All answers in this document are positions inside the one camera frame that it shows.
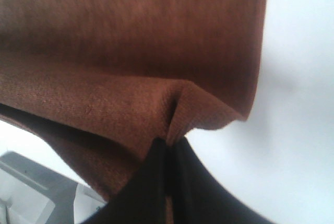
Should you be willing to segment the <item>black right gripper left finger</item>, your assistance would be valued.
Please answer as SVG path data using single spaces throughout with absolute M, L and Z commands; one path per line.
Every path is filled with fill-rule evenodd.
M 165 140 L 154 139 L 135 175 L 89 223 L 166 223 Z

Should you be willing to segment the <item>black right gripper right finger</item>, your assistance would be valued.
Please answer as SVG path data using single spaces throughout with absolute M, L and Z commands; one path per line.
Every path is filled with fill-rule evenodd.
M 174 223 L 270 223 L 210 174 L 186 138 L 170 147 L 167 165 Z

